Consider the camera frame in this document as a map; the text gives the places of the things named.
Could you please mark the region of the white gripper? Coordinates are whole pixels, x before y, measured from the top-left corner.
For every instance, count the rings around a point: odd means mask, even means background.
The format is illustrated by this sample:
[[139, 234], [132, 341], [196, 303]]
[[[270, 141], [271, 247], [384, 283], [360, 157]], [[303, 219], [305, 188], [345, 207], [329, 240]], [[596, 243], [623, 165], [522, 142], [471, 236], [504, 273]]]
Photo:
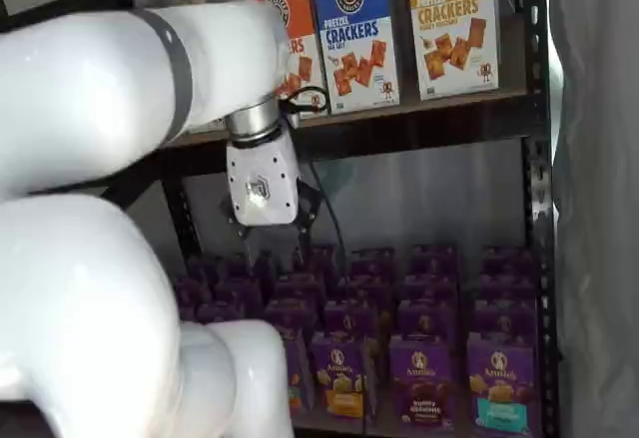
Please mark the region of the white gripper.
[[290, 130], [281, 128], [274, 136], [246, 147], [227, 144], [227, 175], [231, 199], [221, 201], [220, 211], [240, 240], [248, 264], [254, 263], [252, 228], [248, 225], [292, 222], [298, 231], [299, 259], [308, 261], [320, 191], [299, 181]]

